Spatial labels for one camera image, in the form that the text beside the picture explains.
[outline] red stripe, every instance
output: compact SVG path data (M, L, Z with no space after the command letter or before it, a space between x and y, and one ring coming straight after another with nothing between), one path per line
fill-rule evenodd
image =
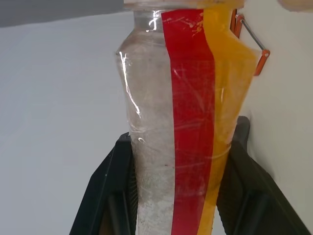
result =
M215 65L203 10L162 14L171 60L175 134L172 235L196 235L208 186L214 136Z

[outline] glass jar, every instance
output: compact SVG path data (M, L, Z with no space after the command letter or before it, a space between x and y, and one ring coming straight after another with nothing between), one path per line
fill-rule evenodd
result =
M116 53L135 157L139 235L211 234L230 142L256 66L254 53L228 30L229 12L137 6L134 30ZM188 18L195 14L197 22ZM165 24L184 20L188 43ZM194 41L199 32L205 40L204 27L207 48Z

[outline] orange handle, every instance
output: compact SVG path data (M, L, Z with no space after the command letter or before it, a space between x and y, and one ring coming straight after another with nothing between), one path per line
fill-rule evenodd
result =
M270 55L270 51L269 50L263 50L262 51L262 56L261 56L261 59L259 60L259 63L256 67L256 70L255 70L255 73L254 73L254 76L259 76L263 67L264 67L264 64L266 62L266 60L268 59Z
M243 15L239 15L239 16L237 17L237 23L236 23L235 32L234 32L234 34L235 34L235 36L236 36L237 38L240 37L241 28L242 28L242 26L243 26L242 20L243 20L244 18L245 18L245 17L244 17Z
M235 28L236 28L236 14L237 14L237 9L233 10L233 13L231 14L230 30L233 33L235 33Z

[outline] white background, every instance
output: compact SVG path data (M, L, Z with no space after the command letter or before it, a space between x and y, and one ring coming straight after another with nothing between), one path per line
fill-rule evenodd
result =
M244 106L250 151L313 231L313 14L273 0L244 13L271 50ZM0 29L0 234L69 233L91 174L128 129L114 51L132 27L121 13Z

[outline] yellow stripe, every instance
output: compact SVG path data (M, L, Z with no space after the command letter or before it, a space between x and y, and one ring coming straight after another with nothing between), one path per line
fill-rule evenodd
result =
M217 3L216 0L196 0L196 5L198 9L203 9L206 7L211 7L214 6L216 4L220 4ZM245 0L224 0L223 1L225 4L227 4L228 8L242 8L244 6Z
M231 9L215 5L204 10L203 28L215 60L215 122L213 159L198 235L210 235L220 182L237 117L251 83L256 56L230 32Z

